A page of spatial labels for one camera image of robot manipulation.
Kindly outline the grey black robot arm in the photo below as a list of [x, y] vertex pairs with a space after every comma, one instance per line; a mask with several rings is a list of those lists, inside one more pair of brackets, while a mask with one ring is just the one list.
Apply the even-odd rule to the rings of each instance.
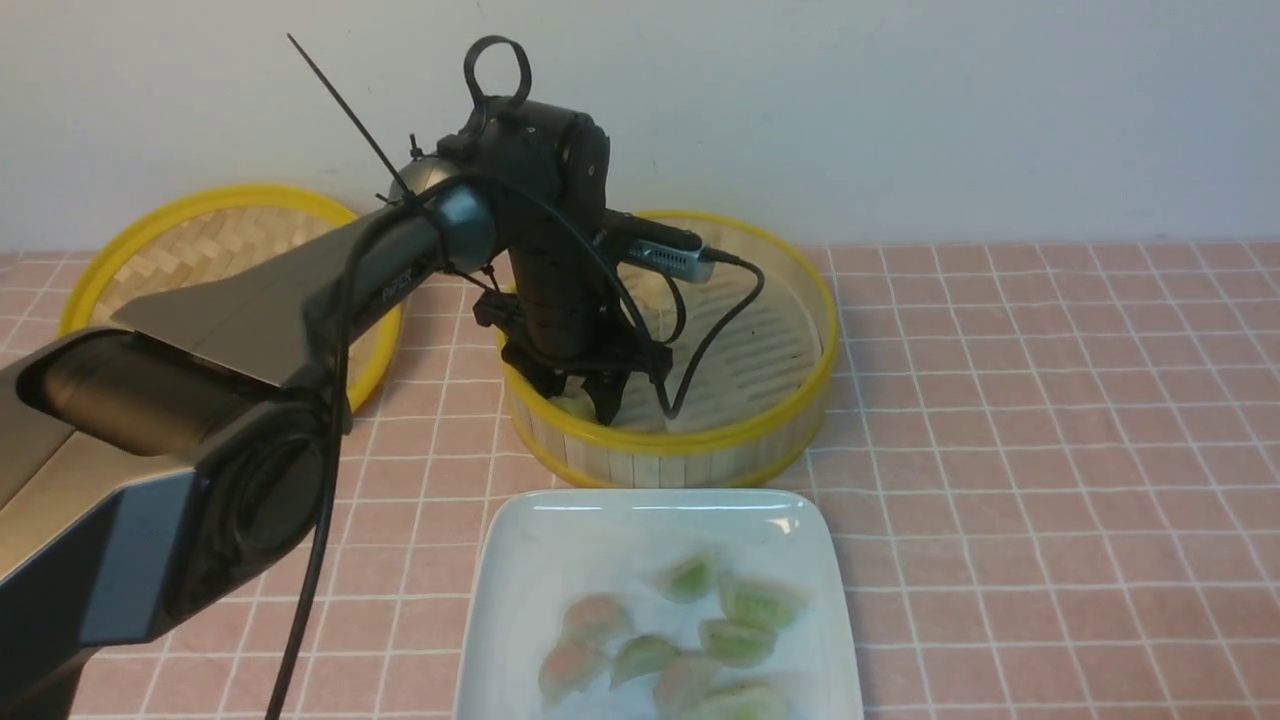
[[541, 392], [582, 377], [609, 420], [669, 351], [635, 322], [622, 261], [696, 241], [605, 208], [611, 142], [580, 111], [483, 97], [412, 147], [383, 208], [221, 281], [151, 293], [3, 372], [3, 716], [67, 719], [84, 665], [145, 644], [301, 541], [268, 716], [317, 593], [352, 425], [349, 347], [433, 275], [509, 256], [476, 320]]

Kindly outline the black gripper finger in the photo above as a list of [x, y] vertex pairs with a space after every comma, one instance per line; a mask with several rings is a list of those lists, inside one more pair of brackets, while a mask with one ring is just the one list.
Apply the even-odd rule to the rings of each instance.
[[566, 377], [554, 368], [532, 364], [516, 370], [543, 398], [557, 398], [564, 392]]

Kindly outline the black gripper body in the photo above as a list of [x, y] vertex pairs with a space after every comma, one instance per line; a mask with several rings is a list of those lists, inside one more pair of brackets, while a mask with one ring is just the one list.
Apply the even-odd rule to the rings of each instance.
[[485, 290], [474, 318], [504, 336], [500, 356], [509, 368], [540, 364], [582, 380], [593, 372], [669, 374], [671, 350], [637, 341], [616, 288], [620, 263], [596, 246], [599, 232], [595, 258], [556, 222], [508, 251], [515, 291]]

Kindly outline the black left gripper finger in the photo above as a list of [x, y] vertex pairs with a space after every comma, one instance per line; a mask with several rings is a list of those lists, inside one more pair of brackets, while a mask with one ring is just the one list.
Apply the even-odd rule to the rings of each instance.
[[584, 391], [594, 407], [595, 420], [611, 427], [621, 410], [630, 372], [593, 372], [584, 379]]

